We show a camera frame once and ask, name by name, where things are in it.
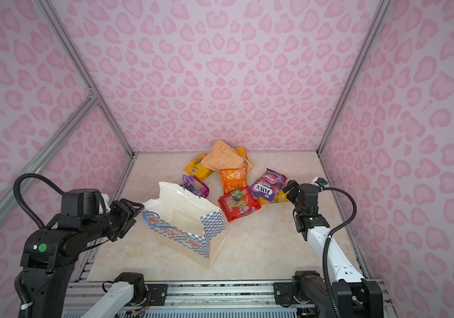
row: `blue and white checkered pattern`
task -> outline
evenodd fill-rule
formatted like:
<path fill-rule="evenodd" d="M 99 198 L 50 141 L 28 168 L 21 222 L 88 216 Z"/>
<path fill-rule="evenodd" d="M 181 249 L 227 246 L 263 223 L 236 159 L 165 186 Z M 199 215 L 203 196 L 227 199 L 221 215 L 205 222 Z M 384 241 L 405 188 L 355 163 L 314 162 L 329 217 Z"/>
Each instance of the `blue and white checkered pattern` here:
<path fill-rule="evenodd" d="M 181 243 L 205 258 L 209 258 L 211 239 L 225 230 L 224 218 L 222 217 L 221 211 L 218 210 L 204 217 L 200 217 L 200 220 L 204 225 L 203 236 L 184 232 L 172 227 L 168 222 L 160 219 L 156 213 L 150 212 L 147 217 L 147 223 L 155 232 Z"/>

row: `gift bag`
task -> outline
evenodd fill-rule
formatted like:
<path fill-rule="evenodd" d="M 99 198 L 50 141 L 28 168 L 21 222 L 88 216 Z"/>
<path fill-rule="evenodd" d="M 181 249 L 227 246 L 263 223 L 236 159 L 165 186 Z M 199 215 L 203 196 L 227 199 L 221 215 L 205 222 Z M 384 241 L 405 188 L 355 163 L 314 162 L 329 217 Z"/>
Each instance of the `gift bag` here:
<path fill-rule="evenodd" d="M 177 184 L 159 184 L 160 198 L 144 202 L 142 214 L 156 240 L 211 268 L 226 239 L 222 211 Z"/>

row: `beige table surface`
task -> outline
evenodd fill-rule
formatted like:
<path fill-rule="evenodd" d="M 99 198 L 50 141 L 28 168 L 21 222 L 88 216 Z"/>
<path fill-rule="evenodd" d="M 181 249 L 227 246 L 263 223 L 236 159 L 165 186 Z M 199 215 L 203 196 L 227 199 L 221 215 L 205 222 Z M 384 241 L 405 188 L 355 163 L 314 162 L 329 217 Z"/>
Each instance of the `beige table surface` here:
<path fill-rule="evenodd" d="M 287 176 L 288 180 L 310 183 L 323 176 L 315 152 L 250 153 L 254 168 L 248 174 L 251 185 L 266 168 Z M 122 197 L 145 202 L 159 197 L 159 181 L 181 183 L 183 168 L 194 154 L 139 155 L 124 188 Z M 208 200 L 218 206 L 223 195 L 220 176 L 209 176 L 205 183 L 210 188 Z M 179 252 L 160 245 L 155 233 L 142 219 L 128 234 L 116 241 L 103 244 L 97 253 L 88 281 L 113 280 L 122 272 L 139 272 L 145 280 L 259 280 L 290 279 L 296 270 L 316 270 L 322 273 L 319 256 L 296 232 L 289 202 L 271 204 L 247 217 L 227 223 L 227 239 L 211 267 L 206 269 Z M 331 191 L 319 194 L 319 213 L 333 228 L 341 223 L 340 214 Z M 352 264 L 358 268 L 351 242 L 344 229 L 335 239 Z"/>

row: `snack package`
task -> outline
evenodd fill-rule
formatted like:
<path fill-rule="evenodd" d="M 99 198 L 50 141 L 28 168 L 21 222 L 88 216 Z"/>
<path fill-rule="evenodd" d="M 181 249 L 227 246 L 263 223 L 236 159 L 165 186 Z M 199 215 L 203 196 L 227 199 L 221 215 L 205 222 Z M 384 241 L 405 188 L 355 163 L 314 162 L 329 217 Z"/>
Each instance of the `snack package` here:
<path fill-rule="evenodd" d="M 195 175 L 199 180 L 204 180 L 209 177 L 213 171 L 206 168 L 201 162 L 208 154 L 200 154 L 193 158 L 186 166 L 185 172 Z"/>
<path fill-rule="evenodd" d="M 261 206 L 265 205 L 265 204 L 270 204 L 270 203 L 289 202 L 289 200 L 286 197 L 286 194 L 282 190 L 280 190 L 278 192 L 278 194 L 275 195 L 275 198 L 271 202 L 266 200 L 266 199 L 264 199 L 261 196 L 258 196 L 257 198 L 259 199 L 259 203 L 261 204 Z"/>
<path fill-rule="evenodd" d="M 194 175 L 191 175 L 189 176 L 187 179 L 185 178 L 185 181 L 184 183 L 181 185 L 181 186 L 184 186 L 185 189 L 187 189 L 188 191 L 190 191 L 191 193 L 193 194 L 197 194 L 195 192 L 195 189 L 193 188 L 192 186 L 192 183 L 190 183 L 190 181 L 192 181 L 193 185 L 197 188 L 197 191 L 198 191 L 198 194 L 199 196 L 203 197 L 203 198 L 206 198 L 208 197 L 209 195 L 209 188 L 207 185 L 205 185 L 204 183 L 202 183 L 196 176 Z"/>
<path fill-rule="evenodd" d="M 220 172 L 220 169 L 239 169 L 254 166 L 248 159 L 240 156 L 234 149 L 221 140 L 217 140 L 210 153 L 201 162 L 206 168 Z"/>
<path fill-rule="evenodd" d="M 218 203 L 220 203 L 220 208 L 229 222 L 252 214 L 261 208 L 261 204 L 250 193 L 248 187 L 239 188 L 225 194 L 218 199 Z"/>
<path fill-rule="evenodd" d="M 238 155 L 242 158 L 245 158 L 248 160 L 248 150 L 243 148 L 243 147 L 236 147 L 236 152 Z"/>
<path fill-rule="evenodd" d="M 250 186 L 253 195 L 261 196 L 263 199 L 273 201 L 278 192 L 285 186 L 287 177 L 266 169 L 266 172 Z"/>
<path fill-rule="evenodd" d="M 221 169 L 220 178 L 222 180 L 224 194 L 242 187 L 248 187 L 248 184 L 246 184 L 246 167 L 239 169 Z"/>

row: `heart pattern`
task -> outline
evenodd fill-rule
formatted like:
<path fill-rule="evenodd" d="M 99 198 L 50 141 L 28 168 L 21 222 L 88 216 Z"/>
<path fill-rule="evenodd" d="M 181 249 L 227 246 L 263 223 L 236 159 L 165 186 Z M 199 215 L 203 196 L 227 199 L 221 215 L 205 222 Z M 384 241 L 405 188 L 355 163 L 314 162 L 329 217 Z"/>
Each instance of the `heart pattern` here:
<path fill-rule="evenodd" d="M 38 8 L 0 2 L 0 196 L 88 94 Z"/>
<path fill-rule="evenodd" d="M 252 150 L 317 149 L 377 4 L 64 0 L 54 6 L 131 146 L 161 152 L 207 151 L 218 138 Z M 275 118 L 283 124 L 274 135 L 261 134 Z M 197 121 L 204 130 L 196 130 Z"/>
<path fill-rule="evenodd" d="M 454 1 L 396 1 L 323 156 L 400 317 L 454 317 L 452 66 Z"/>
<path fill-rule="evenodd" d="M 63 191 L 97 188 L 111 195 L 127 162 L 128 155 L 95 107 L 42 175 Z M 43 182 L 36 181 L 24 194 L 24 199 L 45 223 L 60 212 L 61 196 Z M 0 317 L 18 315 L 20 300 L 13 282 L 21 270 L 24 243 L 37 229 L 19 207 L 14 208 L 0 226 Z"/>

